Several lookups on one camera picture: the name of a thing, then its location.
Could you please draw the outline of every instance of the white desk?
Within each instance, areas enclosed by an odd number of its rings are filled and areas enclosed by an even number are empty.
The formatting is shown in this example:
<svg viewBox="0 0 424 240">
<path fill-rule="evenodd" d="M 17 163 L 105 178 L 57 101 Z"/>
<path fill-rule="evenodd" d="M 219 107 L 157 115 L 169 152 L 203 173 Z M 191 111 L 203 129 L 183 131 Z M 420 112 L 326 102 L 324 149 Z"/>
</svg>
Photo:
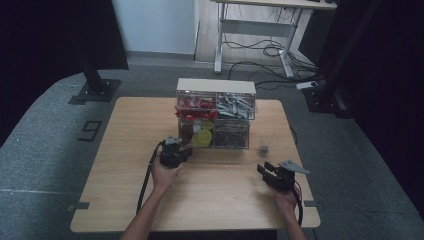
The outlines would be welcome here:
<svg viewBox="0 0 424 240">
<path fill-rule="evenodd" d="M 303 9 L 316 9 L 316 10 L 335 10 L 337 5 L 333 3 L 326 3 L 324 0 L 321 2 L 312 2 L 308 0 L 211 0 L 221 4 L 219 32 L 218 32 L 218 46 L 215 53 L 215 73 L 221 73 L 222 65 L 222 34 L 235 33 L 246 35 L 259 35 L 259 36 L 274 36 L 285 37 L 287 42 L 283 50 L 280 50 L 280 59 L 283 63 L 284 70 L 288 78 L 293 78 L 293 71 L 290 67 L 288 53 L 290 46 L 293 42 L 294 34 L 299 23 L 300 16 Z M 268 23 L 268 22 L 252 22 L 244 20 L 228 20 L 225 19 L 225 7 L 227 4 L 245 4 L 256 6 L 273 6 L 273 7 L 287 7 L 294 8 L 294 21 L 291 24 L 281 23 Z"/>
</svg>

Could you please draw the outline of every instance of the human hand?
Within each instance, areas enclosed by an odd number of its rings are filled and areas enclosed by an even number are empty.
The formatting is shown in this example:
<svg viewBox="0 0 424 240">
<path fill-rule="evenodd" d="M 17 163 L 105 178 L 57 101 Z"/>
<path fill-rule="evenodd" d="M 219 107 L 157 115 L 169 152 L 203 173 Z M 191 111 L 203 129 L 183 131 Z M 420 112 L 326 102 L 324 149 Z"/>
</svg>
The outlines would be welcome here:
<svg viewBox="0 0 424 240">
<path fill-rule="evenodd" d="M 184 169 L 184 163 L 181 163 L 177 168 L 169 169 L 160 164 L 159 156 L 160 152 L 153 161 L 152 177 L 154 189 L 164 193 L 171 187 L 178 173 Z"/>
<path fill-rule="evenodd" d="M 280 211 L 280 213 L 284 216 L 293 216 L 294 215 L 294 209 L 296 208 L 297 201 L 294 196 L 294 194 L 289 192 L 280 192 L 276 189 L 272 188 L 268 185 L 268 187 L 272 190 L 274 193 L 274 199 L 275 203 L 277 204 L 277 208 Z M 301 195 L 300 190 L 295 186 L 295 191 L 297 195 Z"/>
</svg>

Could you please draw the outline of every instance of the table leg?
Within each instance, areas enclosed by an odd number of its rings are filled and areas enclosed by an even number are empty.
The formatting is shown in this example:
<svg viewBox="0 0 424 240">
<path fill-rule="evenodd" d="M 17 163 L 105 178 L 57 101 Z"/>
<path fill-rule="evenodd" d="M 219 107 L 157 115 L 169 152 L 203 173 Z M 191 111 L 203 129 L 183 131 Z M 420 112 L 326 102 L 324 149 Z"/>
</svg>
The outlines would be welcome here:
<svg viewBox="0 0 424 240">
<path fill-rule="evenodd" d="M 215 51 L 215 74 L 221 74 L 221 65 L 222 65 L 222 31 L 223 31 L 223 22 L 225 21 L 225 3 L 221 3 L 221 16 L 219 18 L 219 27 L 218 27 L 218 46 Z"/>
<path fill-rule="evenodd" d="M 284 71 L 286 72 L 287 78 L 294 78 L 293 71 L 290 67 L 290 60 L 288 57 L 288 53 L 290 51 L 290 46 L 293 42 L 294 34 L 296 33 L 296 29 L 299 24 L 299 19 L 301 15 L 302 15 L 302 9 L 297 8 L 294 13 L 294 22 L 292 24 L 289 36 L 287 38 L 287 43 L 284 46 L 284 49 L 279 51 L 280 59 L 281 59 L 281 62 L 283 63 Z"/>
</svg>

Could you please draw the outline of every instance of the handheld controller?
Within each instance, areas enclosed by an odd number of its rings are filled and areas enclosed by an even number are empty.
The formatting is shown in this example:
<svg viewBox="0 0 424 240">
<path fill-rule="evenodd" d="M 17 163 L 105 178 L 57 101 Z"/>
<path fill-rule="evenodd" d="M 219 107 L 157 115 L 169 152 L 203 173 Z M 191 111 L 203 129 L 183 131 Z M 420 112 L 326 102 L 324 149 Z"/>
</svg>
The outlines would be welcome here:
<svg viewBox="0 0 424 240">
<path fill-rule="evenodd" d="M 162 144 L 160 163 L 167 168 L 177 168 L 180 163 L 186 162 L 187 158 L 193 154 L 193 148 L 180 150 L 181 139 L 168 136 Z"/>
<path fill-rule="evenodd" d="M 291 160 L 280 162 L 277 167 L 271 163 L 265 162 L 264 166 L 258 164 L 257 171 L 262 174 L 262 179 L 272 188 L 281 192 L 291 191 L 296 198 L 297 206 L 299 208 L 299 225 L 302 225 L 303 208 L 299 194 L 296 192 L 294 184 L 296 182 L 294 175 L 295 172 L 309 174 L 309 171 L 298 166 Z"/>
</svg>

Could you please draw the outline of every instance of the wooden table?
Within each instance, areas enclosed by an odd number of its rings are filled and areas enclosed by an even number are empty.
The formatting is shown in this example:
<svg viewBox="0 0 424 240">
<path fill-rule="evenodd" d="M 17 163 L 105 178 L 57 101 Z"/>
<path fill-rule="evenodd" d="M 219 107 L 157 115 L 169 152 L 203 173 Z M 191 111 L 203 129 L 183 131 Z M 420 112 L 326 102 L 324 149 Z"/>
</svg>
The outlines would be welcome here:
<svg viewBox="0 0 424 240">
<path fill-rule="evenodd" d="M 71 223 L 74 232 L 124 231 L 135 216 L 146 168 L 158 142 L 178 136 L 174 98 L 118 99 Z M 194 149 L 161 203 L 153 231 L 252 230 L 284 227 L 258 163 L 291 159 L 301 165 L 281 103 L 257 100 L 249 149 Z M 261 157 L 260 144 L 269 146 Z M 296 174 L 303 200 L 313 200 L 306 176 Z M 149 181 L 144 199 L 152 190 Z M 320 224 L 304 207 L 303 227 Z"/>
<path fill-rule="evenodd" d="M 337 5 L 326 3 L 324 0 L 313 2 L 308 0 L 210 0 L 221 4 L 220 20 L 218 26 L 218 45 L 215 50 L 215 68 L 216 74 L 221 73 L 222 64 L 222 35 L 224 33 L 259 35 L 284 37 L 287 41 L 283 50 L 279 50 L 280 60 L 283 64 L 286 76 L 294 78 L 293 71 L 290 67 L 288 53 L 293 42 L 294 34 L 302 15 L 303 9 L 314 10 L 336 10 Z M 252 22 L 246 20 L 228 20 L 225 18 L 225 8 L 228 4 L 245 4 L 256 6 L 272 6 L 294 8 L 294 20 L 290 24 L 271 23 L 271 22 Z"/>
</svg>

